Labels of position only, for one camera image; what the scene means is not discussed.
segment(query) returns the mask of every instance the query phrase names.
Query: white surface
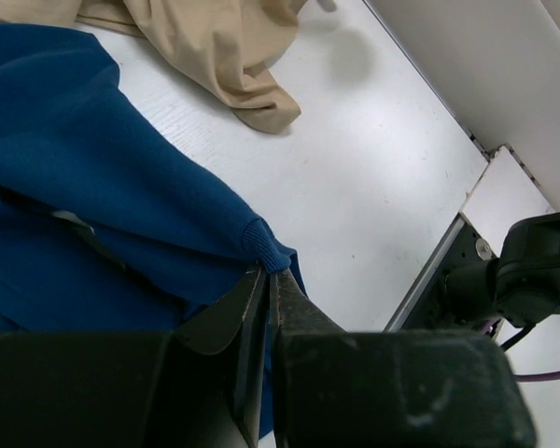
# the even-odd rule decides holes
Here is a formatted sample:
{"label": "white surface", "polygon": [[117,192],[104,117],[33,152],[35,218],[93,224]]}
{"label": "white surface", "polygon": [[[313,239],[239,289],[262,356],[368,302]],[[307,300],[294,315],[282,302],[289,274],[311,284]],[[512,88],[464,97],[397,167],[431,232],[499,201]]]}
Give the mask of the white surface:
{"label": "white surface", "polygon": [[502,148],[475,186],[461,214],[500,255],[509,228],[553,209],[512,154]]}
{"label": "white surface", "polygon": [[120,88],[300,252],[312,300],[347,329],[387,322],[485,161],[361,2],[309,2],[273,67],[303,114],[285,135],[248,129],[143,39],[95,33]]}
{"label": "white surface", "polygon": [[460,122],[560,210],[560,0],[371,0]]}

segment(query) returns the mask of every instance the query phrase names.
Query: blue sweater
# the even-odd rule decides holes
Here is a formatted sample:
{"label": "blue sweater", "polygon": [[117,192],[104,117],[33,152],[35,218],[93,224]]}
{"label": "blue sweater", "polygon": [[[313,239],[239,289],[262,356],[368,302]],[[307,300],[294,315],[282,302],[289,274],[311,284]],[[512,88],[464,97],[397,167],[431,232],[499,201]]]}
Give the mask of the blue sweater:
{"label": "blue sweater", "polygon": [[[301,281],[295,252],[118,83],[92,35],[0,24],[0,330],[174,329],[255,261],[269,273],[290,266]],[[58,210],[149,282],[98,255]]]}

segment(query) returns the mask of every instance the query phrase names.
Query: white wall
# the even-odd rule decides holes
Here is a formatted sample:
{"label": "white wall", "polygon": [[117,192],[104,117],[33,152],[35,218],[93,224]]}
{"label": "white wall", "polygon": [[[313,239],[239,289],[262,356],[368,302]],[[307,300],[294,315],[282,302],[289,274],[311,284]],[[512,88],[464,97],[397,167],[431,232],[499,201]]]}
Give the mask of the white wall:
{"label": "white wall", "polygon": [[371,0],[456,117],[560,209],[560,0]]}

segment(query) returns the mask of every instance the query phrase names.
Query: beige fabric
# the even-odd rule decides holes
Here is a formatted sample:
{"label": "beige fabric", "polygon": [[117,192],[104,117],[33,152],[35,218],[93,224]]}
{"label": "beige fabric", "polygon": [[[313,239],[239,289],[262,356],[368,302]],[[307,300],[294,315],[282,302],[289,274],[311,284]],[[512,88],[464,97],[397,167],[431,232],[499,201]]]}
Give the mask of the beige fabric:
{"label": "beige fabric", "polygon": [[83,21],[144,35],[172,66],[239,119],[282,132],[300,113],[265,62],[297,33],[306,0],[0,0],[0,21],[72,26]]}

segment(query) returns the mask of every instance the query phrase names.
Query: purple cable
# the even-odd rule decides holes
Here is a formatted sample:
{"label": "purple cable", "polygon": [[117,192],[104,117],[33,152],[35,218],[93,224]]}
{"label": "purple cable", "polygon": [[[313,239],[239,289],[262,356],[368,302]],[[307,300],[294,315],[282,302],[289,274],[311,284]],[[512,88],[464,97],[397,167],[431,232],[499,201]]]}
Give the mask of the purple cable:
{"label": "purple cable", "polygon": [[489,319],[482,328],[482,334],[488,334],[492,327],[500,320],[500,317],[495,317],[493,319]]}
{"label": "purple cable", "polygon": [[[482,334],[489,334],[492,327],[500,320],[500,317],[488,320],[481,329]],[[560,371],[549,371],[547,373],[535,373],[531,375],[515,375],[519,383],[542,383],[545,381],[560,380]]]}
{"label": "purple cable", "polygon": [[560,371],[550,371],[548,373],[536,373],[533,375],[516,375],[519,383],[541,383],[543,381],[560,380]]}

